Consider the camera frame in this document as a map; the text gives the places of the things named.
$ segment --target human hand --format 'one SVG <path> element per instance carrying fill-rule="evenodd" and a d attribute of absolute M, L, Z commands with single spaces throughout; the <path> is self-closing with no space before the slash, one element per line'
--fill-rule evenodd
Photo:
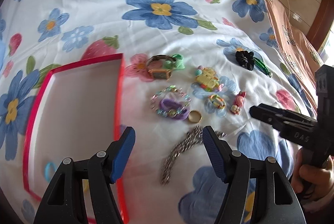
<path fill-rule="evenodd" d="M 334 184 L 333 159 L 329 157 L 326 169 L 314 167 L 308 164 L 302 165 L 301 149 L 296 154 L 296 162 L 292 174 L 291 186 L 295 193 L 303 191 L 302 179 L 315 185 L 314 192 L 310 200 L 318 200 L 326 196 Z"/>

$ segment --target black scrunchie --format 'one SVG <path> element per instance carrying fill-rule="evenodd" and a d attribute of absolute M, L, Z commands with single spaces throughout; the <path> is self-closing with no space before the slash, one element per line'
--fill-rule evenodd
<path fill-rule="evenodd" d="M 253 70 L 254 69 L 254 52 L 242 50 L 235 53 L 235 59 L 245 69 Z"/>

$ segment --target chain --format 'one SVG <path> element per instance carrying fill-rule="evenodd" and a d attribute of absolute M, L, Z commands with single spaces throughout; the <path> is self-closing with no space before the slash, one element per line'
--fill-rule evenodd
<path fill-rule="evenodd" d="M 182 140 L 173 147 L 161 170 L 161 184 L 167 185 L 169 183 L 173 166 L 181 153 L 191 149 L 194 145 L 203 143 L 202 130 L 203 127 L 196 125 L 195 128 L 187 132 L 186 139 Z M 223 132 L 216 131 L 215 133 L 218 138 L 223 138 L 226 136 L 226 134 Z"/>

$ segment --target blue gripper pad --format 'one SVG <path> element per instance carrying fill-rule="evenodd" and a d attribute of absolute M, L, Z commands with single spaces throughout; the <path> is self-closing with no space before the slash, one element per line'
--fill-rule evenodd
<path fill-rule="evenodd" d="M 203 143 L 204 143 L 206 152 L 208 153 L 208 156 L 210 158 L 210 162 L 212 164 L 213 170 L 216 173 L 216 176 L 220 178 L 222 181 L 224 181 L 226 178 L 225 170 L 224 170 L 224 160 L 217 148 L 217 145 L 213 141 L 206 127 L 203 128 L 202 137 L 203 137 Z"/>
<path fill-rule="evenodd" d="M 130 132 L 126 136 L 123 144 L 121 145 L 117 155 L 113 160 L 113 168 L 110 175 L 110 180 L 112 183 L 115 183 L 117 179 L 119 179 L 123 171 L 125 169 L 126 163 L 130 157 L 132 148 L 136 141 L 136 133 L 133 128 L 131 128 Z"/>

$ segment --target watch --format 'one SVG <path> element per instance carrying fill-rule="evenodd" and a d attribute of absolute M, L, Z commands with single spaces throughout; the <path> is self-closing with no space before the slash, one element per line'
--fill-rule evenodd
<path fill-rule="evenodd" d="M 176 59 L 168 55 L 155 55 L 155 56 L 152 56 L 150 59 L 148 59 L 148 61 L 146 62 L 146 65 L 145 65 L 146 70 L 153 79 L 168 80 L 172 75 L 173 69 L 149 69 L 150 63 L 152 63 L 153 61 L 158 61 L 158 60 L 168 60 L 174 64 L 176 62 Z"/>

